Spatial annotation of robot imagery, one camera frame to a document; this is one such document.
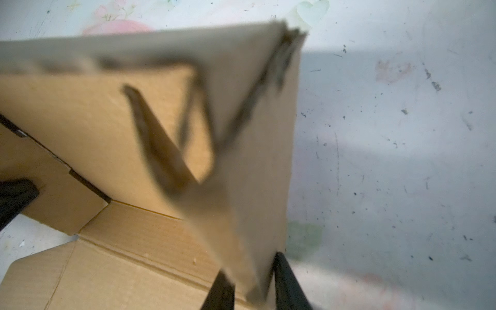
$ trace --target cardboard box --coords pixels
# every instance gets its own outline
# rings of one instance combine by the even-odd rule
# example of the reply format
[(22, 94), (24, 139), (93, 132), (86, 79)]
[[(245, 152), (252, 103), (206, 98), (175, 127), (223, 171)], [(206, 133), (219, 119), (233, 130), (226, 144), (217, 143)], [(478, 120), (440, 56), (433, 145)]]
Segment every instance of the cardboard box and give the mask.
[(298, 65), (284, 23), (0, 43), (0, 180), (79, 239), (14, 262), (2, 309), (238, 308), (284, 251)]

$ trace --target dirt speck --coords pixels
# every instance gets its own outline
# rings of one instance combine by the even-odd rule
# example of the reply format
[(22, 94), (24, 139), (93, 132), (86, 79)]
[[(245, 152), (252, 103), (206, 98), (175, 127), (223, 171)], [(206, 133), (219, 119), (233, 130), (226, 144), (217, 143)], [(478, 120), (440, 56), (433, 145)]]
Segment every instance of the dirt speck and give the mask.
[(465, 126), (468, 128), (469, 131), (472, 131), (474, 129), (474, 126), (468, 122), (464, 117), (462, 117), (462, 121), (465, 124)]
[(439, 85), (439, 83), (432, 81), (431, 84), (433, 85), (433, 87), (436, 91), (441, 90), (441, 86)]
[(464, 256), (460, 257), (460, 260), (472, 261), (472, 259), (468, 256), (468, 254), (465, 254)]

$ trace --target cardboard flap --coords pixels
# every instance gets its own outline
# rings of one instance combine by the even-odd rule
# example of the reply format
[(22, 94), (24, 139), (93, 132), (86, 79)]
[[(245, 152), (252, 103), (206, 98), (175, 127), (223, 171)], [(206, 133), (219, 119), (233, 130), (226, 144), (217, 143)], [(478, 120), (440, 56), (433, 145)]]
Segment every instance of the cardboard flap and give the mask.
[(126, 90), (155, 181), (193, 223), (247, 300), (255, 304), (265, 301), (275, 253), (284, 251), (303, 38), (292, 32), (281, 40), (260, 80), (237, 105), (232, 122), (220, 122), (229, 132), (216, 131), (215, 114), (230, 114), (233, 105), (225, 98), (204, 103), (215, 161), (201, 183), (177, 159), (177, 149), (164, 147), (169, 144), (167, 132), (158, 125), (146, 100), (137, 90)]
[(4, 310), (45, 310), (59, 285), (76, 242), (13, 262), (0, 285)]
[[(198, 310), (207, 289), (78, 240), (48, 310)], [(236, 309), (247, 310), (244, 305)]]
[[(112, 199), (181, 217), (141, 158), (123, 85), (143, 94), (176, 143), (191, 83), (202, 80), (209, 100), (229, 103), (212, 113), (221, 134), (284, 31), (272, 23), (0, 42), (0, 113)], [(192, 171), (212, 160), (194, 154)]]
[(0, 145), (0, 181), (28, 178), (40, 192), (23, 214), (73, 235), (107, 205), (31, 138), (0, 125)]
[(115, 201), (79, 237), (205, 287), (219, 271), (184, 221)]

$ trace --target white surface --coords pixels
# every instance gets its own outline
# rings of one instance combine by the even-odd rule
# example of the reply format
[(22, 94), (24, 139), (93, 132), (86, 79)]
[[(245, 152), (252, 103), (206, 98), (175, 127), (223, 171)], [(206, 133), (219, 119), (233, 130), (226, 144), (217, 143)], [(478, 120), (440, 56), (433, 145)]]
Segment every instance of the white surface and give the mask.
[(18, 215), (0, 231), (0, 279), (13, 261), (76, 239)]
[[(101, 4), (153, 29), (285, 17), (310, 30), (288, 205), (288, 256), (309, 299), (494, 309), (496, 3), (311, 3), (117, 1), (126, 16), (107, 1), (11, 0), (0, 4), (0, 39), (80, 35), (108, 18), (94, 14)], [(51, 233), (19, 235), (0, 260), (66, 241)]]

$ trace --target corrugated cardboard edge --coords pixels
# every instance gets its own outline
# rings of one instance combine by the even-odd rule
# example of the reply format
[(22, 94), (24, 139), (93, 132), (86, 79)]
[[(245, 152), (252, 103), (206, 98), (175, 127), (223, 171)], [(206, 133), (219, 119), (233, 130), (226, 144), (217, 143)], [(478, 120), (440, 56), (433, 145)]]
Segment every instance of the corrugated cardboard edge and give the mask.
[[(196, 310), (207, 291), (196, 282), (78, 240), (48, 309)], [(241, 300), (236, 304), (249, 308)]]
[(79, 237), (204, 287), (219, 270), (183, 220), (116, 201), (91, 220)]
[(46, 309), (74, 247), (70, 242), (13, 262), (0, 285), (0, 308)]

